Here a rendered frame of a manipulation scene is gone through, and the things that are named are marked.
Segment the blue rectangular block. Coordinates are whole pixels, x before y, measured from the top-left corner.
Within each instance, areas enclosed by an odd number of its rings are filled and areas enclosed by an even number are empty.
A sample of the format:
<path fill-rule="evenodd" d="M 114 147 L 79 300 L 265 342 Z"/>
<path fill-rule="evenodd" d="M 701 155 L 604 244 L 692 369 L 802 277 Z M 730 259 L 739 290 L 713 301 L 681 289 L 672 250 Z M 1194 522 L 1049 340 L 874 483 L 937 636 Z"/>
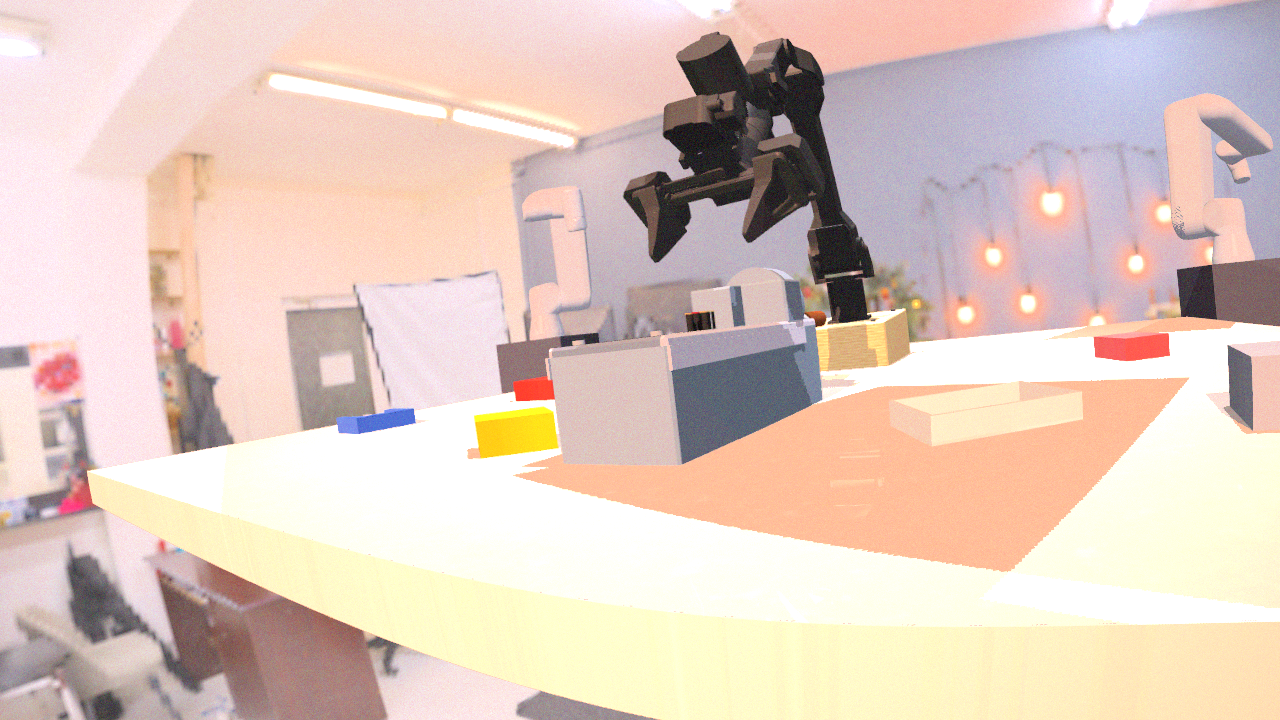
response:
<path fill-rule="evenodd" d="M 416 424 L 413 409 L 388 409 L 384 413 L 364 416 L 338 416 L 338 433 L 365 434 L 372 430 Z"/>

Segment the red rectangular block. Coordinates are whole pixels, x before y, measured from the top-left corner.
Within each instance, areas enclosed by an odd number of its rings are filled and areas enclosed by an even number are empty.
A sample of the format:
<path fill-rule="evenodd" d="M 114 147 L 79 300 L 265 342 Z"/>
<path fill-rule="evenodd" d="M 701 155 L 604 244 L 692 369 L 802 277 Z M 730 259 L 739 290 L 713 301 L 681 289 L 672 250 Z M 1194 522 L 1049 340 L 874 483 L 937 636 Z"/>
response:
<path fill-rule="evenodd" d="M 1094 357 L 1117 361 L 1135 361 L 1146 357 L 1170 356 L 1169 333 L 1139 333 L 1096 336 Z"/>
<path fill-rule="evenodd" d="M 556 400 L 553 380 L 548 377 L 515 382 L 516 401 Z"/>

